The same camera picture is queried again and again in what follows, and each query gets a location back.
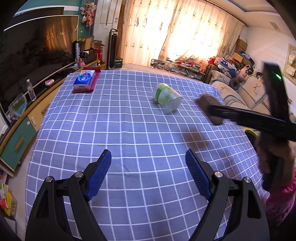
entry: tower fan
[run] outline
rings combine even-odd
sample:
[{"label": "tower fan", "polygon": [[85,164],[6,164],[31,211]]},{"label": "tower fan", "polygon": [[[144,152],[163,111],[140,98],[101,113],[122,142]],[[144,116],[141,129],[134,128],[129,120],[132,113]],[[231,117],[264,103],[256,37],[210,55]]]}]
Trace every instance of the tower fan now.
[{"label": "tower fan", "polygon": [[118,31],[112,28],[109,32],[108,52],[107,52],[107,69],[112,70],[115,67],[115,54]]}]

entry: green label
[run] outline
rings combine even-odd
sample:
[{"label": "green label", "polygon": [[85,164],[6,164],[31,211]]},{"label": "green label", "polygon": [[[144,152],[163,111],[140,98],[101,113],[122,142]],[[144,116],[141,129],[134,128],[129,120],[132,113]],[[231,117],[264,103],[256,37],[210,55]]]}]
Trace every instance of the green label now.
[{"label": "green label", "polygon": [[165,89],[170,89],[170,87],[168,85],[165,85],[165,86],[161,86],[158,88],[158,90],[156,91],[156,95],[155,95],[156,102],[158,102],[158,98],[159,98],[161,91],[163,91]]}]

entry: pink clothing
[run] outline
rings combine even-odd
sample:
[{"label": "pink clothing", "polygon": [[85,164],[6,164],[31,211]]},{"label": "pink clothing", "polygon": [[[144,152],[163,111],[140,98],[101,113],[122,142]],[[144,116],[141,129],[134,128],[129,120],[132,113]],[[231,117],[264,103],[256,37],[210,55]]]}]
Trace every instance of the pink clothing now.
[{"label": "pink clothing", "polygon": [[266,201],[265,212],[269,227],[279,226],[292,210],[296,193],[296,168],[294,169],[294,179],[285,188],[270,192]]}]

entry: white grid pattern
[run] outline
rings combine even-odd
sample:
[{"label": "white grid pattern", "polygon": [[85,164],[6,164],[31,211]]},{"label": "white grid pattern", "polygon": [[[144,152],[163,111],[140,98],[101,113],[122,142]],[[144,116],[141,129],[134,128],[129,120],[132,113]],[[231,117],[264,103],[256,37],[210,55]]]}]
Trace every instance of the white grid pattern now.
[{"label": "white grid pattern", "polygon": [[[96,161],[107,148],[112,164],[90,206],[111,240],[188,240],[207,202],[185,164],[191,148],[231,178],[252,178],[262,200],[257,156],[241,128],[225,120],[213,126],[195,104],[209,93],[222,103],[213,86],[166,75],[102,71],[93,93],[72,94],[71,74],[44,117],[28,170],[26,213],[48,175],[68,178]],[[166,83],[184,100],[166,114],[154,103],[153,88]],[[216,237],[223,235],[231,200]],[[70,202],[65,207],[73,235],[79,237]]]}]

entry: teal cabinet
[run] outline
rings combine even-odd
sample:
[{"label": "teal cabinet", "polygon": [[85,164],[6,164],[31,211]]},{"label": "teal cabinet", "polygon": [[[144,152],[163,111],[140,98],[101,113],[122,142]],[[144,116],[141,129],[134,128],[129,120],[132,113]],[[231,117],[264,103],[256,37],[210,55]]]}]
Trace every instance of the teal cabinet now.
[{"label": "teal cabinet", "polygon": [[27,148],[28,144],[36,134],[28,117],[26,117],[21,124],[16,128],[11,138],[8,140],[1,158],[15,170],[18,161]]},{"label": "teal cabinet", "polygon": [[33,7],[66,5],[66,6],[79,6],[80,0],[28,0],[18,11]]}]

